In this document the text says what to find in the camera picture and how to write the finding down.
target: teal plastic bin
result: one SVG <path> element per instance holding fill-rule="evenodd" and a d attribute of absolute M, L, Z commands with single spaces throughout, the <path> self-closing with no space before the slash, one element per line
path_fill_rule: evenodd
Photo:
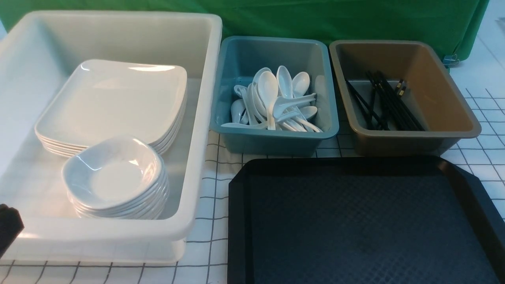
<path fill-rule="evenodd" d="M 230 106 L 238 97 L 236 84 L 248 86 L 263 67 L 276 72 L 280 65 L 291 76 L 306 71 L 311 77 L 309 93 L 317 93 L 313 119 L 324 132 L 292 132 L 222 127 L 231 122 Z M 211 130 L 232 153 L 309 157 L 324 139 L 339 129 L 335 90 L 327 47 L 319 41 L 276 37 L 232 36 L 223 41 L 214 86 Z"/>

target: green cloth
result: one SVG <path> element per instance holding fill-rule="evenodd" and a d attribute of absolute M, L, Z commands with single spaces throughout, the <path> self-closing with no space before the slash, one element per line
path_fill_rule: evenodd
<path fill-rule="evenodd" d="M 439 56 L 470 54 L 489 0 L 0 0 L 7 30 L 35 10 L 179 11 L 217 14 L 223 38 L 258 35 L 338 39 L 406 39 Z"/>

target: stack of bowls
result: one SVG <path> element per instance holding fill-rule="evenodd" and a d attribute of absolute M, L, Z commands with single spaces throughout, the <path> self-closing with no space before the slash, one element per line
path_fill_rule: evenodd
<path fill-rule="evenodd" d="M 63 166 L 62 176 L 79 217 L 157 219 L 169 195 L 162 158 L 127 135 L 73 156 Z"/>
<path fill-rule="evenodd" d="M 161 155 L 181 126 L 186 85 L 180 66 L 89 60 L 46 108 L 35 134 L 46 150 L 64 157 L 124 134 Z"/>

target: metal clip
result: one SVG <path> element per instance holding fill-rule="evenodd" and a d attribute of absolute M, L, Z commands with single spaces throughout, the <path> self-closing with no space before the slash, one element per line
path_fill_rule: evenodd
<path fill-rule="evenodd" d="M 451 67 L 457 66 L 459 63 L 460 63 L 460 60 L 458 59 L 457 54 L 445 56 L 442 60 L 442 64 L 446 68 L 451 68 Z"/>

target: plastic tray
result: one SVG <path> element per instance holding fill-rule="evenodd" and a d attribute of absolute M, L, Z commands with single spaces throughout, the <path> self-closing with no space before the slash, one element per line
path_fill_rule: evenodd
<path fill-rule="evenodd" d="M 480 134 L 480 123 L 430 46 L 416 41 L 338 40 L 330 45 L 330 54 L 358 154 L 440 155 L 461 138 Z M 395 85 L 401 78 L 407 82 L 402 100 L 427 131 L 366 129 L 344 79 L 369 102 L 372 85 L 365 72 L 377 70 Z M 375 103 L 379 110 L 379 100 Z"/>
<path fill-rule="evenodd" d="M 228 283 L 505 283 L 505 223 L 439 157 L 253 160 L 228 227 Z"/>
<path fill-rule="evenodd" d="M 182 257 L 198 202 L 221 31 L 214 15 L 111 11 L 34 12 L 11 30 L 0 43 L 0 200 L 19 210 L 25 229 L 4 259 Z M 78 218 L 61 179 L 65 159 L 34 134 L 47 103 L 89 59 L 179 65 L 188 73 L 182 125 L 163 155 L 171 193 L 160 220 Z"/>
<path fill-rule="evenodd" d="M 230 106 L 236 84 L 248 86 L 263 67 L 272 72 L 284 65 L 291 76 L 306 71 L 311 76 L 309 93 L 317 93 L 318 113 L 314 123 L 324 133 L 271 131 L 222 127 L 231 122 Z M 322 140 L 334 137 L 339 129 L 330 57 L 326 46 L 315 40 L 232 36 L 225 39 L 219 54 L 214 86 L 211 129 L 221 134 L 233 153 L 310 157 Z"/>

